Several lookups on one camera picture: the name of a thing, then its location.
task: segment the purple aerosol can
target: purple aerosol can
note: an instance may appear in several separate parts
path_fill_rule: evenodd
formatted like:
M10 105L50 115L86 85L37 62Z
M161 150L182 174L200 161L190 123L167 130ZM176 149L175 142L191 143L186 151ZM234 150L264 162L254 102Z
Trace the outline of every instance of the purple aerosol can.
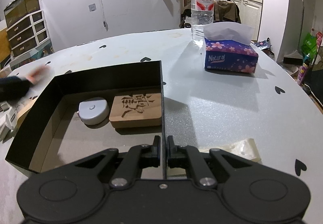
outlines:
M304 59L304 63L299 70L298 77L297 77L297 84L301 85L303 83L310 64L311 64L311 55L307 54Z

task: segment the wooden block with carving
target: wooden block with carving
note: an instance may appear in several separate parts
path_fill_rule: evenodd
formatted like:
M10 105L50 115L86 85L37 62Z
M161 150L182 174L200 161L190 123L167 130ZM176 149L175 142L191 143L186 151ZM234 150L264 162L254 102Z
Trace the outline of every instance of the wooden block with carving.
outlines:
M114 97L109 120L114 128L159 126L161 93L124 92Z

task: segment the black box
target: black box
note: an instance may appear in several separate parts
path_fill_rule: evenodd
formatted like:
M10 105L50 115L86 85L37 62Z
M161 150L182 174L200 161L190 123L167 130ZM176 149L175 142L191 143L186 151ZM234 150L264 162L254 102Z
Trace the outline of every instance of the black box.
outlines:
M130 63L72 72L54 77L40 94L20 126L6 160L26 175L44 172L107 148L128 151L165 139L161 62ZM115 94L158 89L162 96L162 125L116 131L108 119L86 126L77 116L78 104L104 97L111 108Z

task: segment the table surface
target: table surface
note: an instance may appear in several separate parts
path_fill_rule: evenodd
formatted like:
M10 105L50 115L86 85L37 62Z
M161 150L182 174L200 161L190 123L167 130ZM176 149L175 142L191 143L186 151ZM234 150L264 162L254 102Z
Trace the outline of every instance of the table surface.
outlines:
M161 60L165 130L175 143L212 148L254 138L264 165L295 176L295 160L307 165L300 178L312 199L304 220L322 223L321 123L315 104L273 60L259 52L254 75L207 72L190 29L128 34L74 46L26 64L11 75L23 77L40 64L50 75L33 88L38 94L56 75L107 65ZM275 86L285 93L277 94ZM5 156L12 139L0 143L0 223L19 223L16 192L26 179Z

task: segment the purple tissue package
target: purple tissue package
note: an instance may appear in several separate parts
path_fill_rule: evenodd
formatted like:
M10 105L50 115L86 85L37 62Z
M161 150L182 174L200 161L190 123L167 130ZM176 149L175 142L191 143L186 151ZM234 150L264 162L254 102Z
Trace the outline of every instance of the purple tissue package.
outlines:
M254 29L233 22L220 22L204 27L205 69L254 73L257 52L250 46Z

